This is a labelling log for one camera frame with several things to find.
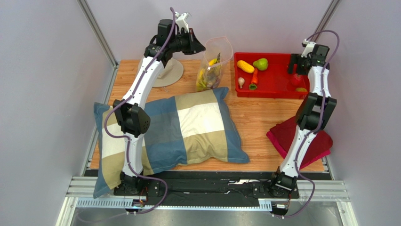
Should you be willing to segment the clear zip top bag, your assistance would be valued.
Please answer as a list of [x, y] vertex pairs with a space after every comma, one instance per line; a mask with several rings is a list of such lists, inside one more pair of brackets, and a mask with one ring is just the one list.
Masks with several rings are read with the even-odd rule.
[[205, 47], [195, 83], [197, 92], [216, 89], [233, 57], [233, 49], [226, 36], [208, 40]]

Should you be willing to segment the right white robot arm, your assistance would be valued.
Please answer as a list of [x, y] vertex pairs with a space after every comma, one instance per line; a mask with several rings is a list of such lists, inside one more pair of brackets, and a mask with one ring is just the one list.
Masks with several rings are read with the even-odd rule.
[[306, 75], [310, 89], [296, 115], [296, 130], [287, 156], [273, 173], [269, 193], [273, 197], [289, 196], [296, 187], [303, 158], [317, 133], [325, 128], [337, 100], [329, 93], [329, 63], [326, 57], [329, 47], [313, 41], [303, 41], [304, 51], [291, 54], [288, 73], [296, 70]]

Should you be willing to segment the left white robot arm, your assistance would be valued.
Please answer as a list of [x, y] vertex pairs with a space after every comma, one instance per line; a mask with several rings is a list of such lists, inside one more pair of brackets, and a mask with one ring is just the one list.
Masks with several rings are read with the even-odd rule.
[[144, 108], [156, 79], [174, 53], [193, 55], [206, 49], [189, 27], [186, 16], [181, 14], [174, 20], [159, 21], [157, 34], [144, 50], [140, 71], [133, 84], [122, 100], [113, 103], [126, 148], [119, 188], [128, 194], [140, 194], [144, 187], [142, 143], [151, 122]]

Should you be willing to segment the brown longan cluster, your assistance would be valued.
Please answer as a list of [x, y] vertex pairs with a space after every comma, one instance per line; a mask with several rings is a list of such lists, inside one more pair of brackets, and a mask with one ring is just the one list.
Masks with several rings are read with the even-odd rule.
[[212, 89], [216, 84], [220, 76], [221, 65], [221, 53], [219, 53], [216, 58], [209, 61], [209, 67], [203, 75], [204, 83], [206, 88]]

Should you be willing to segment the yellow banana bunch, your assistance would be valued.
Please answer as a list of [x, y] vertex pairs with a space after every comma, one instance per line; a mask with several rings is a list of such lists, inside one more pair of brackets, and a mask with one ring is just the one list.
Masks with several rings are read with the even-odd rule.
[[218, 63], [220, 63], [220, 56], [210, 60], [208, 68], [199, 70], [196, 81], [197, 92], [214, 89], [218, 86], [221, 67], [214, 66]]

